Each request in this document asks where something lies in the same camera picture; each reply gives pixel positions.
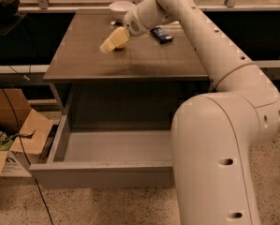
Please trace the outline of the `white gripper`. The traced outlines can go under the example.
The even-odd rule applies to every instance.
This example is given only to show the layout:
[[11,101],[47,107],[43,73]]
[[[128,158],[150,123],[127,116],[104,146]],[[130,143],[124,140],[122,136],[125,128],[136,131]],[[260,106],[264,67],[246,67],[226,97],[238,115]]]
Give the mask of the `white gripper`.
[[132,37],[140,37],[148,32],[146,17],[139,6],[129,10],[123,19],[123,26],[116,28],[102,43],[100,50],[109,53],[122,44],[127,43]]

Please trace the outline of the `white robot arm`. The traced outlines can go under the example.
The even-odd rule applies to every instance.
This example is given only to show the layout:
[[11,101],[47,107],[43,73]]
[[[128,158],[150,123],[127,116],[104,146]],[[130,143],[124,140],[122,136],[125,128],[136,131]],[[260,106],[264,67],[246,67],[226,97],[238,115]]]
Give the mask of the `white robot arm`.
[[174,114],[170,138],[182,225],[260,225],[249,151],[280,128],[280,93],[196,0],[144,0],[101,45],[113,51],[160,24],[178,22],[214,92]]

